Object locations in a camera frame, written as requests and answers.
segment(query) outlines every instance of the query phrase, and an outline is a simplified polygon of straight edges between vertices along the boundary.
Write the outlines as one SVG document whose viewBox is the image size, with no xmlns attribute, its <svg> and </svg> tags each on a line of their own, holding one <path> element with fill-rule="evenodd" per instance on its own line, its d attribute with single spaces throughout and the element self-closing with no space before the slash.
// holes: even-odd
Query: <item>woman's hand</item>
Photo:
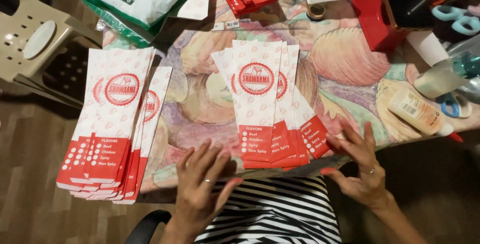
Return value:
<svg viewBox="0 0 480 244">
<path fill-rule="evenodd" d="M 219 155 L 223 146 L 209 149 L 210 143 L 208 139 L 197 151 L 187 150 L 177 163 L 175 213 L 165 228 L 168 235 L 164 235 L 160 243 L 192 243 L 219 215 L 232 191 L 242 183 L 243 179 L 235 178 L 228 181 L 220 194 L 212 193 L 231 155 L 228 152 Z"/>
<path fill-rule="evenodd" d="M 345 139 L 327 134 L 328 143 L 335 153 L 349 155 L 358 164 L 358 178 L 345 177 L 334 168 L 323 168 L 322 175 L 335 181 L 343 194 L 366 205 L 371 210 L 389 208 L 395 199 L 385 189 L 385 170 L 375 158 L 375 138 L 370 122 L 364 124 L 364 138 L 358 135 L 347 120 L 340 120 Z"/>
</svg>

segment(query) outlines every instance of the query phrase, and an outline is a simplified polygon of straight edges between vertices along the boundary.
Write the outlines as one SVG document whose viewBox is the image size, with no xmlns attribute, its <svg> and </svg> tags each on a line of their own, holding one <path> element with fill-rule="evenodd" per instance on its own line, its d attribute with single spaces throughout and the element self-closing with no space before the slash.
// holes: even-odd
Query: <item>wooden floor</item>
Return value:
<svg viewBox="0 0 480 244">
<path fill-rule="evenodd" d="M 54 0 L 89 27 L 92 12 L 73 0 Z M 156 209 L 173 205 L 135 204 L 73 198 L 55 186 L 78 117 L 61 106 L 0 82 L 0 244 L 121 244 L 135 224 Z M 480 138 L 478 131 L 465 134 Z M 446 139 L 434 139 L 377 153 L 387 171 L 387 188 L 430 243 L 480 243 L 478 161 Z M 354 174 L 354 165 L 342 170 Z M 385 243 L 379 223 L 368 211 L 328 189 L 338 214 L 342 239 Z M 158 243 L 161 229 L 152 243 Z"/>
</svg>

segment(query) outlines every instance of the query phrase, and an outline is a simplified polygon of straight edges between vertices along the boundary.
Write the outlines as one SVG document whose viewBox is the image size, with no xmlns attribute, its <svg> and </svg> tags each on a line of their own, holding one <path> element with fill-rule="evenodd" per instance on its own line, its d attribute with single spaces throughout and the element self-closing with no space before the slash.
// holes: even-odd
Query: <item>table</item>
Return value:
<svg viewBox="0 0 480 244">
<path fill-rule="evenodd" d="M 239 164 L 237 173 L 242 177 L 283 174 L 281 169 L 245 171 L 242 167 L 231 94 L 210 57 L 212 52 L 231 47 L 233 39 L 299 44 L 296 85 L 330 133 L 339 135 L 339 119 L 345 118 L 359 133 L 363 133 L 363 123 L 370 121 L 378 148 L 424 138 L 389 112 L 387 103 L 399 88 L 414 90 L 412 83 L 426 63 L 408 43 L 389 55 L 371 52 L 349 1 L 329 2 L 324 20 L 311 22 L 305 6 L 282 0 L 241 20 L 241 25 L 249 30 L 210 31 L 213 22 L 235 17 L 225 0 L 210 0 L 209 7 L 209 17 L 202 21 L 169 19 L 161 40 L 156 42 L 157 54 L 163 57 L 160 65 L 172 66 L 174 70 L 141 193 L 174 188 L 175 163 L 183 149 L 197 147 L 209 137 L 214 143 L 223 143 L 232 153 Z M 273 21 L 283 24 L 270 25 Z M 106 49 L 132 48 L 111 30 L 104 31 L 103 45 Z M 456 131 L 480 127 L 480 105 L 472 106 L 469 119 L 447 120 Z M 318 172 L 327 165 L 338 168 L 347 161 L 348 158 L 327 153 L 315 163 L 287 174 Z"/>
</svg>

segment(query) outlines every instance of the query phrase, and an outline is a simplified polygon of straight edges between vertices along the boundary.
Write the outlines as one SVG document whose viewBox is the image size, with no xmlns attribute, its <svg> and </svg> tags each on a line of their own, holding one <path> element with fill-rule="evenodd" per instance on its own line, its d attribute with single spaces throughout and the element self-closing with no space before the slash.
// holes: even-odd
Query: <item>black and white stripes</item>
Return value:
<svg viewBox="0 0 480 244">
<path fill-rule="evenodd" d="M 341 243 L 322 177 L 245 180 L 195 240 L 195 244 L 220 243 Z"/>
</svg>

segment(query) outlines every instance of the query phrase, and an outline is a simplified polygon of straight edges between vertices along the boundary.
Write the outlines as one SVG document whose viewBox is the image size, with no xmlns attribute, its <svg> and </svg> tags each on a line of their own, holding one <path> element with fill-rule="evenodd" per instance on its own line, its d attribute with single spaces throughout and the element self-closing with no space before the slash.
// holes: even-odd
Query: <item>scissors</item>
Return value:
<svg viewBox="0 0 480 244">
<path fill-rule="evenodd" d="M 438 5 L 432 9 L 431 13 L 442 21 L 454 20 L 452 28 L 461 34 L 473 36 L 480 31 L 480 19 L 466 15 L 469 13 L 465 9 Z"/>
<path fill-rule="evenodd" d="M 440 104 L 441 111 L 450 118 L 466 119 L 472 114 L 469 101 L 457 93 L 443 94 L 437 98 L 437 103 Z"/>
</svg>

